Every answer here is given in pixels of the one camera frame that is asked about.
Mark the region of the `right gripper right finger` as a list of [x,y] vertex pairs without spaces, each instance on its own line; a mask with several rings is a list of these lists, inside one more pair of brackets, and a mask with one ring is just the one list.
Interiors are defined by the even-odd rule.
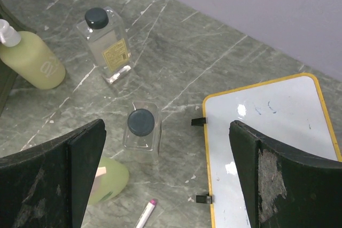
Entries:
[[241,121],[230,123],[229,140],[251,227],[341,227],[341,162]]

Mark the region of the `tall clear square bottle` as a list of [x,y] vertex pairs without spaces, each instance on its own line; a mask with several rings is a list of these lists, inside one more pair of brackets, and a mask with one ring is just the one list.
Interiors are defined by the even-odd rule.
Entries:
[[76,29],[108,84],[133,69],[123,19],[111,7],[90,8]]

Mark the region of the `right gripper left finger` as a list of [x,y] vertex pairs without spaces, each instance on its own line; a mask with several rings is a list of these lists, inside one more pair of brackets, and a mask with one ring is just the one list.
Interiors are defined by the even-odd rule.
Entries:
[[1,227],[81,227],[106,140],[96,119],[1,158]]

